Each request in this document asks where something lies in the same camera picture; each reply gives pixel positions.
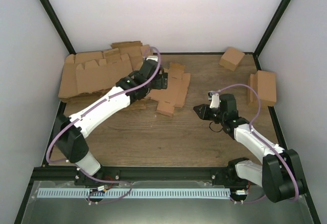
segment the wooden table surface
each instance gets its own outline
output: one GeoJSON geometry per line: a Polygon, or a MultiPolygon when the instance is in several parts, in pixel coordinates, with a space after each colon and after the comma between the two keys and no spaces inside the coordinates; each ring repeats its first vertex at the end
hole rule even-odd
{"type": "MultiPolygon", "coordinates": [[[[209,121],[203,121],[193,107],[209,104],[207,92],[225,86],[246,84],[251,73],[256,72],[252,55],[245,55],[236,71],[218,65],[220,55],[163,55],[164,67],[169,62],[186,65],[191,73],[191,83],[183,108],[176,108],[173,118],[155,112],[157,102],[147,101],[147,108],[119,111],[87,138],[91,153],[105,166],[226,166],[229,160],[247,157],[259,162],[240,143],[224,132],[214,133],[209,121]]],[[[257,108],[246,105],[246,88],[231,88],[237,100],[239,115],[251,120],[257,108]]],[[[65,115],[76,113],[89,103],[67,104],[65,115]]],[[[268,109],[261,109],[255,128],[269,140],[277,143],[268,109]]],[[[220,125],[213,125],[219,130],[220,125]]],[[[52,160],[63,158],[55,147],[52,160]]]]}

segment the black metal frame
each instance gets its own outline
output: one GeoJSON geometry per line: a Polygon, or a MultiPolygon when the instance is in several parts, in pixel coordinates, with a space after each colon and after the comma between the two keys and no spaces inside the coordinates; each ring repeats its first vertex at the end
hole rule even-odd
{"type": "MultiPolygon", "coordinates": [[[[279,7],[277,8],[272,20],[270,21],[254,53],[252,52],[246,53],[246,54],[253,55],[257,70],[261,70],[258,57],[262,52],[264,46],[268,42],[269,37],[271,36],[272,32],[277,26],[280,18],[282,17],[290,1],[291,0],[281,1],[279,7]]],[[[45,11],[49,15],[51,22],[56,28],[68,52],[70,54],[75,54],[75,50],[68,36],[66,35],[66,32],[63,26],[61,25],[49,0],[40,0],[40,2],[42,3],[45,11]]],[[[218,53],[162,53],[162,54],[163,55],[219,55],[223,53],[218,52],[218,53]]],[[[63,114],[65,110],[65,105],[66,105],[65,103],[62,102],[60,103],[57,116],[59,114],[63,114]]],[[[279,125],[274,107],[269,107],[269,112],[277,135],[278,142],[283,148],[287,149],[287,145],[285,143],[285,139],[281,127],[279,125]]],[[[53,137],[53,131],[51,132],[49,143],[52,137],[53,137]]],[[[229,185],[226,179],[225,180],[222,179],[220,177],[221,175],[227,176],[225,172],[226,167],[192,167],[192,168],[189,167],[106,167],[106,171],[117,172],[120,176],[120,180],[125,180],[125,181],[191,180],[191,181],[208,181],[208,182],[212,182],[215,185],[224,185],[225,187],[232,188],[232,189],[246,186],[246,182],[239,182],[234,185],[233,184],[229,185]]],[[[44,156],[42,167],[36,167],[32,172],[31,179],[27,186],[27,190],[24,195],[24,199],[22,201],[19,212],[17,214],[15,223],[19,224],[22,221],[34,181],[74,181],[75,175],[76,175],[75,167],[49,166],[44,156]]],[[[309,192],[306,194],[306,200],[314,223],[319,224],[320,220],[309,192]]]]}

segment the white cable carrier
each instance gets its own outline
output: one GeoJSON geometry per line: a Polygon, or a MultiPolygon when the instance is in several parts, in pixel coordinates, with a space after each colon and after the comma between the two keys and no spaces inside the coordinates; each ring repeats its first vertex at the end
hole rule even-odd
{"type": "MultiPolygon", "coordinates": [[[[114,188],[104,193],[95,193],[90,198],[118,198],[128,189],[114,188]]],[[[90,188],[39,188],[38,198],[87,198],[90,188]]],[[[230,189],[228,188],[156,188],[156,189],[132,189],[131,193],[124,198],[206,198],[217,200],[229,200],[230,189]]]]}

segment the cardboard piece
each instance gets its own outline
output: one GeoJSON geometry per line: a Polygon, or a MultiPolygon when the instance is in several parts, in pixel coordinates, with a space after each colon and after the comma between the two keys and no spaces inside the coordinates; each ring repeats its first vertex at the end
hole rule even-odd
{"type": "Polygon", "coordinates": [[[117,48],[69,55],[65,59],[58,96],[64,101],[82,94],[103,94],[131,72],[128,54],[121,55],[117,48]]]}
{"type": "MultiPolygon", "coordinates": [[[[276,95],[276,74],[273,72],[258,71],[251,74],[248,83],[258,94],[262,108],[272,107],[277,101],[276,95]]],[[[249,105],[258,105],[258,101],[253,92],[247,94],[249,105]]]]}
{"type": "Polygon", "coordinates": [[[159,102],[157,112],[172,117],[175,107],[181,108],[185,104],[189,89],[191,74],[184,73],[185,66],[170,63],[168,72],[168,88],[166,90],[151,90],[146,98],[159,102]]]}
{"type": "MultiPolygon", "coordinates": [[[[142,64],[143,55],[149,47],[148,44],[143,45],[141,41],[125,41],[111,44],[111,48],[118,48],[121,55],[128,54],[133,70],[137,70],[140,64],[142,64]]],[[[152,52],[148,51],[146,57],[148,55],[152,55],[152,52]]]]}
{"type": "Polygon", "coordinates": [[[235,69],[240,65],[244,55],[245,54],[238,49],[230,47],[222,55],[219,64],[229,70],[235,71],[235,69]]]}

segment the flattened cardboard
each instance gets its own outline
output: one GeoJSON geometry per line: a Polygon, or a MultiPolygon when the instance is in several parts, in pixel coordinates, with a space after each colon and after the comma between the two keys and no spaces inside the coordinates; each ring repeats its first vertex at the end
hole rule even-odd
{"type": "Polygon", "coordinates": [[[123,42],[116,42],[111,44],[111,48],[125,48],[125,47],[132,47],[132,46],[142,46],[141,41],[123,41],[123,42]]]}
{"type": "Polygon", "coordinates": [[[118,48],[121,55],[128,54],[133,70],[137,70],[143,62],[143,54],[149,48],[149,45],[143,45],[141,41],[126,41],[111,44],[111,48],[118,48]]]}
{"type": "Polygon", "coordinates": [[[240,65],[244,55],[245,54],[238,49],[230,47],[222,55],[219,64],[231,71],[235,71],[235,69],[240,65]]]}
{"type": "Polygon", "coordinates": [[[75,55],[75,63],[83,63],[90,60],[103,58],[102,52],[80,52],[75,55]]]}
{"type": "Polygon", "coordinates": [[[99,65],[96,60],[80,63],[76,67],[76,83],[78,94],[93,93],[106,89],[107,72],[105,65],[99,65]]]}
{"type": "Polygon", "coordinates": [[[185,66],[170,63],[168,70],[168,87],[166,90],[152,90],[146,98],[159,102],[157,112],[172,117],[175,107],[185,105],[191,74],[184,73],[185,66]]]}
{"type": "Polygon", "coordinates": [[[128,54],[121,55],[117,48],[69,55],[65,59],[58,96],[64,101],[82,94],[102,93],[131,72],[128,54]]]}
{"type": "Polygon", "coordinates": [[[263,108],[272,107],[277,101],[276,74],[273,72],[258,71],[253,77],[253,86],[257,92],[263,108]]]}

